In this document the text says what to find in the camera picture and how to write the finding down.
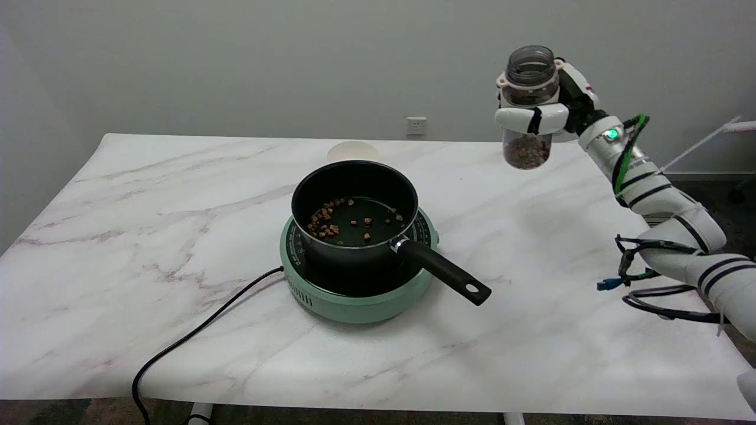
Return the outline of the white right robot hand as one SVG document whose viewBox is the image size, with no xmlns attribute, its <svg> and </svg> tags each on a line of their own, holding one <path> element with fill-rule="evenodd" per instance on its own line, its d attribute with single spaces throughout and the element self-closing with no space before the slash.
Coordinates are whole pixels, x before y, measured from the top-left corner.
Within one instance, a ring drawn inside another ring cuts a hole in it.
<svg viewBox="0 0 756 425">
<path fill-rule="evenodd" d="M 497 80 L 495 121 L 514 134 L 551 138 L 578 134 L 599 113 L 600 102 L 584 75 L 561 57 L 507 66 Z"/>
</svg>

